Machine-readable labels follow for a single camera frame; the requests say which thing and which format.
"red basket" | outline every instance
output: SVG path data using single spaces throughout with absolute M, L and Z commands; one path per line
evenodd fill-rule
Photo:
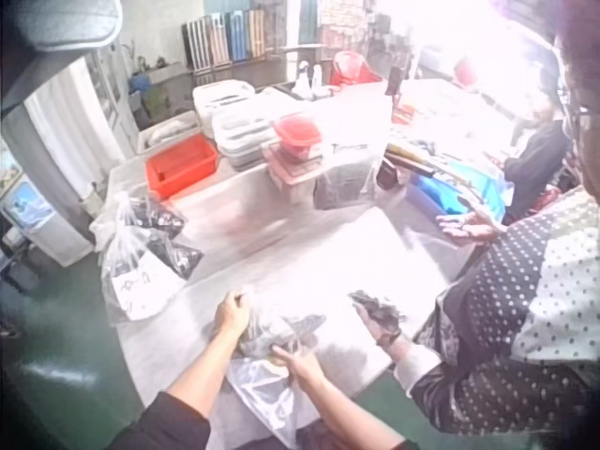
M 168 199 L 217 171 L 217 151 L 202 134 L 178 142 L 146 161 L 150 191 Z

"hand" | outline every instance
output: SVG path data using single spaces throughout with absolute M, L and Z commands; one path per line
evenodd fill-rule
M 239 292 L 228 292 L 217 308 L 215 327 L 219 333 L 231 332 L 236 338 L 248 328 L 250 304 L 248 296 Z
M 291 354 L 277 345 L 274 345 L 271 351 L 285 363 L 303 391 L 318 389 L 327 381 L 313 352 L 301 349 L 300 352 Z
M 455 244 L 489 244 L 506 233 L 506 227 L 494 219 L 485 206 L 471 202 L 463 196 L 458 196 L 458 201 L 472 211 L 458 216 L 437 217 L 442 233 Z
M 360 317 L 361 321 L 363 321 L 365 327 L 373 336 L 376 342 L 381 342 L 386 338 L 392 338 L 389 332 L 387 332 L 383 327 L 381 327 L 377 322 L 375 322 L 369 317 L 365 307 L 358 303 L 354 303 L 353 306 L 354 309 L 356 309 L 356 312 L 358 313 L 358 316 Z M 412 344 L 409 340 L 405 339 L 403 335 L 400 335 L 399 337 L 396 337 L 390 345 L 382 347 L 382 350 L 386 352 L 390 358 L 392 358 L 392 361 L 397 363 L 398 361 L 400 361 L 400 359 L 404 357 L 411 345 Z

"white curtain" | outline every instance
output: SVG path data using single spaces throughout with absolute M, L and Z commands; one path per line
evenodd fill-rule
M 81 199 L 123 154 L 109 128 L 83 58 L 44 83 L 25 108 L 52 159 Z

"bag with label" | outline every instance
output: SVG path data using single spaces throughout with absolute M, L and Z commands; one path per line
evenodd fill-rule
M 101 257 L 109 322 L 158 314 L 184 287 L 202 253 L 171 242 L 158 230 L 120 225 Z

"white label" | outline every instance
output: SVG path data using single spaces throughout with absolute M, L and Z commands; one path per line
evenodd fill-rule
M 116 298 L 130 320 L 158 314 L 186 282 L 156 255 L 146 251 L 138 268 L 112 278 Z

